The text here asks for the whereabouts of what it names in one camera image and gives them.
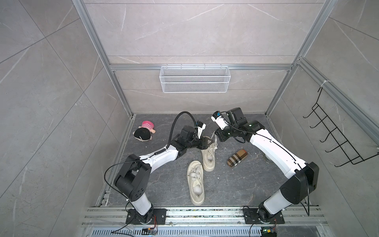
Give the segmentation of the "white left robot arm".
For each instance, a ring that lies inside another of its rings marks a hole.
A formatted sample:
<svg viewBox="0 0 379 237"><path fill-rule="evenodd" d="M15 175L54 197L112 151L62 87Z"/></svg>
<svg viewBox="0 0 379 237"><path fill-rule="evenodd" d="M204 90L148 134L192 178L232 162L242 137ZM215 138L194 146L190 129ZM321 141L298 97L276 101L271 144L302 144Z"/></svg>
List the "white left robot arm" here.
<svg viewBox="0 0 379 237"><path fill-rule="evenodd" d="M134 154L127 157L114 179L114 185L128 198L137 216L151 218L153 215L153 205L145 194L150 174L180 158L187 149L207 149L210 139L201 135L205 128L206 125L201 122L196 127L186 125L181 133L169 142L168 147L140 157Z"/></svg>

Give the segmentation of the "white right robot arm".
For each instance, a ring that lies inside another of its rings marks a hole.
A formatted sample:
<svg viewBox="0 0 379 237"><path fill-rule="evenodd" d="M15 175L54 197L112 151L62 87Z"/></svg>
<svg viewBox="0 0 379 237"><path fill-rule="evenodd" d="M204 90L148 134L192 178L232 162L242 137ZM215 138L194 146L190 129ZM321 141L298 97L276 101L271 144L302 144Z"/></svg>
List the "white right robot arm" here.
<svg viewBox="0 0 379 237"><path fill-rule="evenodd" d="M281 210L299 204L309 197L317 186L319 167L292 154L273 138L258 121L235 127L220 116L212 118L219 128L215 134L222 142L230 137L241 137L259 148L288 179L279 190L259 205L258 216L262 222L271 221Z"/></svg>

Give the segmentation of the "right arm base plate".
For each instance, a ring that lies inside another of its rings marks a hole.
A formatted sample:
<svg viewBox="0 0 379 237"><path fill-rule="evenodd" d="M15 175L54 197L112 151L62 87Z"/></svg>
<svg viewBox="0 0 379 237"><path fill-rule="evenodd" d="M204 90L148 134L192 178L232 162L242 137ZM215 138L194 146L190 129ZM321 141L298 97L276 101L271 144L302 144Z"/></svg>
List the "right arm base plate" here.
<svg viewBox="0 0 379 237"><path fill-rule="evenodd" d="M275 215L266 213L259 208L242 208L243 217L246 224L284 224L284 217L282 212L278 212Z"/></svg>

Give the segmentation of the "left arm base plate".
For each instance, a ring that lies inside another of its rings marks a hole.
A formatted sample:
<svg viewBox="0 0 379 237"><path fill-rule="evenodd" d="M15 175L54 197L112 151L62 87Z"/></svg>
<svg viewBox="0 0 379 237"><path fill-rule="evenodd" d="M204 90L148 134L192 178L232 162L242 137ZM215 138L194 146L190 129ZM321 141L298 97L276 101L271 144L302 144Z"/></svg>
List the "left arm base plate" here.
<svg viewBox="0 0 379 237"><path fill-rule="evenodd" d="M167 209L151 208L145 215L140 214L135 209L129 209L125 224L134 225L164 225L167 216Z"/></svg>

